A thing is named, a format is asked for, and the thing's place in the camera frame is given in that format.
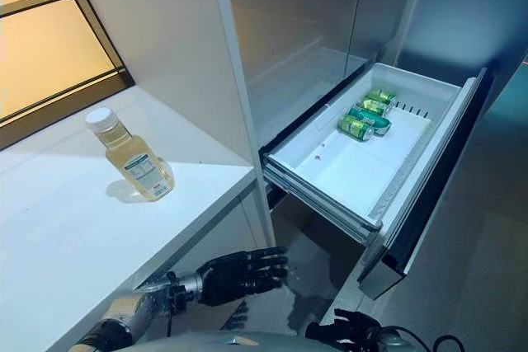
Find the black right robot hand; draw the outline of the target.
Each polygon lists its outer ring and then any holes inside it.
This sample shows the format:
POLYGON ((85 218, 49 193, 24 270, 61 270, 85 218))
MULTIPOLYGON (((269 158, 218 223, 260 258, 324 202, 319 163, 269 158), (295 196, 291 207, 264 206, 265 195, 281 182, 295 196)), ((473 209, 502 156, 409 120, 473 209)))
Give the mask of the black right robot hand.
POLYGON ((304 336, 340 351, 378 351, 380 323, 362 312, 336 308, 336 318, 329 325, 308 324, 304 336))

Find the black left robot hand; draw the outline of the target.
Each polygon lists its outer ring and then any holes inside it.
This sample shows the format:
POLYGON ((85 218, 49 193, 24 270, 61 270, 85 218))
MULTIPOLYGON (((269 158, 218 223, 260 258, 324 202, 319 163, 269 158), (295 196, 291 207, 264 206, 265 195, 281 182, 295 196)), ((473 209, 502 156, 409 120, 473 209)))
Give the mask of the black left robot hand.
POLYGON ((288 275, 287 249, 274 246, 238 251, 204 263, 198 302, 216 307, 237 299, 278 289, 288 275))

